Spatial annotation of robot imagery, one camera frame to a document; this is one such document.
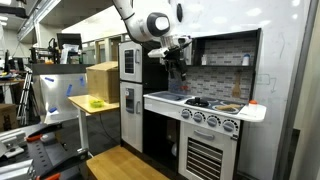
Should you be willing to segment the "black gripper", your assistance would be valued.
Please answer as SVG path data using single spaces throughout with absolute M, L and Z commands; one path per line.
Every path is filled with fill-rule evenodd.
M 192 38 L 187 35 L 170 35 L 163 36 L 160 38 L 161 47 L 165 49 L 164 51 L 164 64 L 168 67 L 168 73 L 170 79 L 175 79 L 175 71 L 172 63 L 170 61 L 175 61 L 180 59 L 180 51 L 189 46 L 192 43 Z M 184 60 L 179 61 L 180 64 L 180 76 L 181 80 L 186 80 L 187 65 Z

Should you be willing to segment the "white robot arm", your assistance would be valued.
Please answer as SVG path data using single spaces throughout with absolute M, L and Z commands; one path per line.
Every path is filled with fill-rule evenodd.
M 181 52 L 192 43 L 189 35 L 177 32 L 177 15 L 169 2 L 145 0 L 141 6 L 135 6 L 134 0 L 112 0 L 129 37 L 136 43 L 160 44 L 148 52 L 150 58 L 161 58 L 168 69 L 174 62 L 181 80 L 186 79 L 186 62 Z

